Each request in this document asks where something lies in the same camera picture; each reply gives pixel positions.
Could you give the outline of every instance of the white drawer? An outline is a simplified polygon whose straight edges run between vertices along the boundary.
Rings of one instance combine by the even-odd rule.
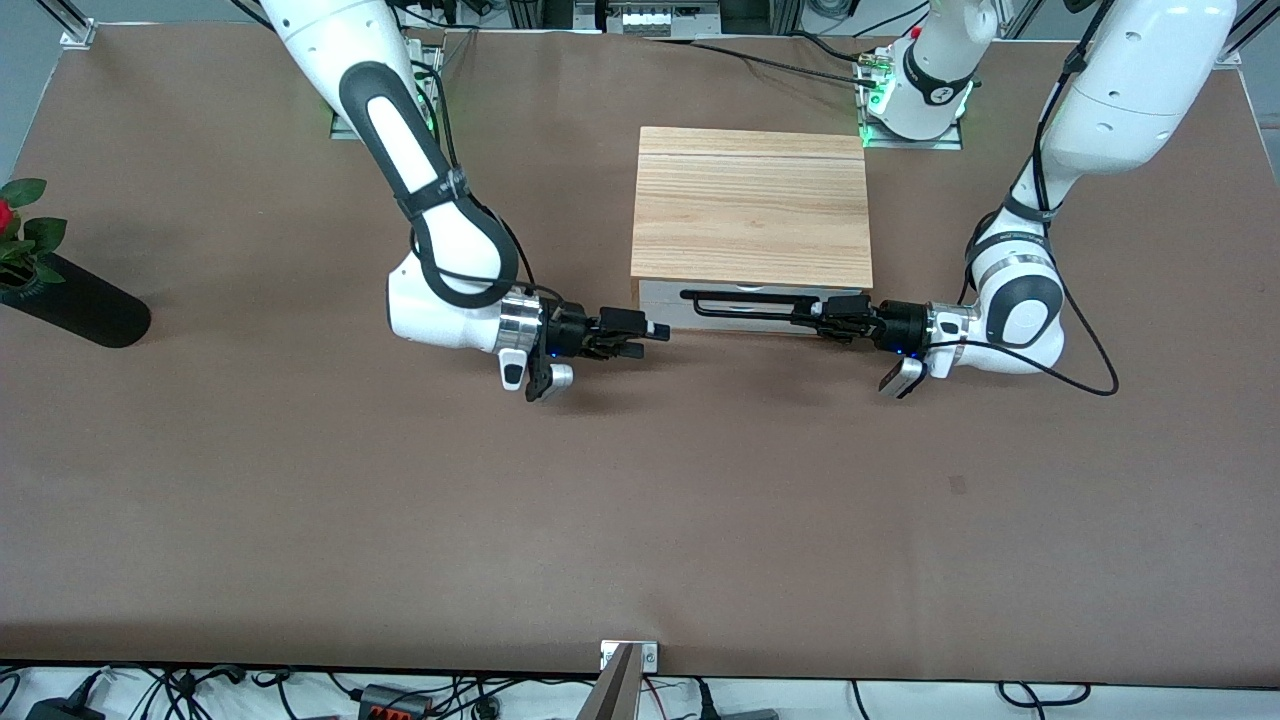
[[[810,328],[800,328],[781,320],[735,320],[731,318],[707,318],[694,311],[690,300],[681,300],[684,290],[705,290],[723,292],[750,292],[762,295],[812,295],[826,300],[832,295],[856,295],[858,290],[833,287],[794,287],[794,286],[736,286],[723,283],[682,283],[677,281],[640,281],[640,309],[655,323],[672,328],[701,331],[736,331],[813,334]],[[786,305],[760,305],[754,302],[701,302],[704,307],[737,313],[787,313]]]

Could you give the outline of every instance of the black strap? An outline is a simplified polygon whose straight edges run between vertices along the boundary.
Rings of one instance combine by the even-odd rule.
[[[1057,217],[1059,208],[1061,208],[1061,205],[1053,208],[1052,210],[1037,210],[1036,208],[1023,205],[1014,197],[1012,188],[1010,188],[1009,193],[1005,195],[1005,210],[1009,210],[1029,223],[1048,224],[1053,222],[1053,218]]]
[[[435,178],[406,196],[397,196],[396,202],[410,222],[413,222],[422,213],[431,208],[453,202],[460,197],[466,197],[471,191],[467,188],[467,176],[462,168],[449,168],[444,177]]]
[[[924,96],[925,105],[946,105],[956,95],[960,95],[973,78],[973,73],[969,73],[960,79],[945,82],[931,76],[915,63],[914,44],[909,45],[906,54],[902,55],[902,68],[906,70],[906,79]]]

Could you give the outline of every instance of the wooden board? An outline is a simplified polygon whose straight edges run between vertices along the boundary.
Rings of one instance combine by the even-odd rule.
[[[856,136],[640,128],[631,275],[872,286]]]

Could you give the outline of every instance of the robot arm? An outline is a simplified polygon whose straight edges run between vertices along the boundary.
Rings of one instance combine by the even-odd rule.
[[[992,0],[933,0],[918,37],[876,50],[867,110],[908,140],[933,140],[951,127],[973,90],[978,61],[996,37]]]
[[[966,249],[974,304],[931,305],[929,345],[938,345],[924,356],[931,375],[945,378],[957,365],[1038,372],[1007,352],[959,342],[966,340],[1044,366],[1057,361],[1065,288],[1048,223],[1080,177],[1132,170],[1165,146],[1213,69],[1234,18],[1234,0],[1119,0],[1107,13],[1088,65],[1041,142],[1043,204],[1032,158]]]
[[[515,240],[476,202],[415,101],[404,38],[384,0],[264,0],[289,55],[365,142],[412,225],[411,252],[388,275],[392,331],[498,355],[503,387],[545,398],[572,383],[552,357],[643,357],[667,340],[643,313],[545,300],[518,283]]]
[[[970,8],[970,1],[961,6]],[[1051,368],[1065,343],[1066,299],[1048,242],[1053,214],[1080,177],[1134,169],[1164,147],[1208,78],[1234,17],[1234,0],[1116,0],[1097,28],[1083,73],[1066,88],[1066,100],[1041,138],[1039,152],[1023,165],[1002,206],[969,242],[973,305],[886,301],[872,307],[865,296],[826,302],[776,296],[771,301],[791,309],[769,314],[771,319],[810,327],[840,342],[867,338],[902,356],[881,382],[881,392],[893,397],[906,396],[927,374],[945,378],[961,365],[1011,374]],[[942,36],[928,32],[925,26],[922,41]],[[1084,45],[1068,59],[1055,95],[1079,70],[1076,64],[1084,64]],[[733,300],[726,293],[691,292],[686,299],[694,300],[699,314],[741,316],[700,304]]]

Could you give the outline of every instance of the table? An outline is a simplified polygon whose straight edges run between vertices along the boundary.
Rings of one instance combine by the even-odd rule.
[[[877,299],[954,296],[1065,49],[992,47],[964,151],[868,152]],[[856,132],[845,87],[637,38],[485,33],[447,76],[476,193],[588,306],[628,300],[641,126]],[[1235,72],[1055,224],[1111,400],[896,402],[867,348],[686,333],[526,406],[388,332],[404,223],[326,124],[260,28],[63,59],[18,174],[156,322],[106,351],[0,315],[0,656],[589,671],[630,637],[667,674],[1275,683],[1280,202]]]

